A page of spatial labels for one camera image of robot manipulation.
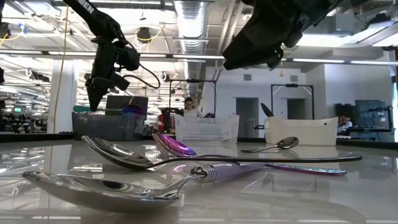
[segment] ceiling duct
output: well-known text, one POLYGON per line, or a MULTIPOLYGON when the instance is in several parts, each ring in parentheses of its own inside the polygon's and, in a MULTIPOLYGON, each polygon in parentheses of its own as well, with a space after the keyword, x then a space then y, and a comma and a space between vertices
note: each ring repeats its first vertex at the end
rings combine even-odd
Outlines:
MULTIPOLYGON (((207 13, 207 2, 200 1, 175 1, 175 10, 178 14, 178 30, 180 37, 190 40, 181 40, 181 48, 185 54, 203 55, 205 53, 205 42, 197 39, 205 37, 205 23, 207 13)), ((184 62, 185 78, 199 78, 201 63, 184 62)), ((199 86, 190 85, 190 95, 197 93, 199 86)))

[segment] doorway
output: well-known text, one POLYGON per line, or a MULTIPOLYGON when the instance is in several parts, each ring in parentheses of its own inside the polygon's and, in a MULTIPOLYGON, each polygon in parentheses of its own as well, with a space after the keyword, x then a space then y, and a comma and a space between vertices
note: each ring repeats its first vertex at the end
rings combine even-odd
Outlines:
POLYGON ((239 138, 258 138, 259 98, 237 98, 236 115, 239 115, 239 138))
POLYGON ((287 119, 305 119, 305 99, 287 99, 287 119))

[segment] spoon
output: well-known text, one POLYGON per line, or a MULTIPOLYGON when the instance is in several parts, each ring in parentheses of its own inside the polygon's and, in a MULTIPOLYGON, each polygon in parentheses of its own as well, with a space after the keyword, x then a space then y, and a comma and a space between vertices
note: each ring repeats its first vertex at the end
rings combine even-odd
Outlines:
POLYGON ((256 152, 262 152, 268 149, 291 149, 293 147, 296 147, 299 144, 299 139, 297 137, 287 137, 282 140, 280 140, 275 146, 272 147, 267 147, 267 148, 259 148, 259 149, 243 149, 241 152, 245 153, 256 153, 256 152))
MULTIPOLYGON (((210 155, 202 155, 197 156, 196 152, 180 143, 179 141, 160 133, 153 134, 153 137, 156 143, 167 152, 169 152, 173 156, 177 157, 230 157, 225 155, 217 155, 217 154, 210 154, 210 155)), ((275 164, 275 163, 264 163, 266 167, 271 167, 275 169, 282 169, 287 171, 293 172, 301 172, 306 174, 318 174, 318 175, 345 175, 347 174, 347 170, 341 169, 327 169, 327 168, 317 168, 317 167, 302 167, 302 166, 290 166, 285 164, 275 164)))
POLYGON ((286 159, 286 158, 240 158, 240 157, 188 157, 174 158, 161 161, 156 164, 147 158, 125 149, 117 144, 113 144, 104 139, 83 136, 81 139, 87 146, 99 154, 104 159, 127 169, 149 169, 169 162, 177 161, 211 161, 211 162, 294 162, 294 163, 325 163, 325 162, 349 162, 359 161, 362 156, 346 156, 332 158, 307 158, 307 159, 286 159))
POLYGON ((217 164, 195 166, 188 177, 159 188, 150 189, 138 185, 110 180, 77 177, 44 172, 25 172, 22 176, 50 195, 64 201, 107 212, 129 213, 170 205, 178 200, 184 184, 194 180, 199 184, 226 179, 254 171, 263 164, 217 164))

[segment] white box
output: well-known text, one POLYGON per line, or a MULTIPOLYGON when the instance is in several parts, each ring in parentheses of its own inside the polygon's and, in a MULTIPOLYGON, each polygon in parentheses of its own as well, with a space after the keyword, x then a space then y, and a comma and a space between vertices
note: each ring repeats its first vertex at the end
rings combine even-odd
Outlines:
POLYGON ((239 116, 229 118, 184 118, 175 115, 175 138, 180 142, 236 144, 239 116))
POLYGON ((335 146, 338 118, 321 120, 287 120, 271 117, 264 120, 265 138, 276 144, 283 138, 298 137, 300 145, 335 146))

